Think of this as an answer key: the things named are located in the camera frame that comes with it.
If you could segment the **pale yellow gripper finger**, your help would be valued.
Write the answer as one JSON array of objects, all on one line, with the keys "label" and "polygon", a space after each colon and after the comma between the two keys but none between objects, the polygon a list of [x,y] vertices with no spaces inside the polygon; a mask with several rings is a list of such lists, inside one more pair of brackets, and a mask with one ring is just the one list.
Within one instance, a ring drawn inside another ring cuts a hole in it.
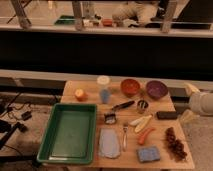
[{"label": "pale yellow gripper finger", "polygon": [[199,118],[199,115],[193,111],[186,109],[179,117],[179,122],[181,124],[187,124]]},{"label": "pale yellow gripper finger", "polygon": [[185,90],[188,96],[191,96],[193,93],[199,92],[199,89],[191,83],[185,84]]}]

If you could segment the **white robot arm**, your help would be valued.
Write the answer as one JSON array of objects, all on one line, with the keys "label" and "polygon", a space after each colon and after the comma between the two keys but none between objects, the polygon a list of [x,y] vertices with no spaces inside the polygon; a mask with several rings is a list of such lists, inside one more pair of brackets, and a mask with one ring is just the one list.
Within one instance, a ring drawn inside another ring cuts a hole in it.
[{"label": "white robot arm", "polygon": [[179,117],[181,124],[186,124],[200,116],[213,116],[213,93],[202,92],[195,85],[186,83],[185,91],[189,97],[189,108]]}]

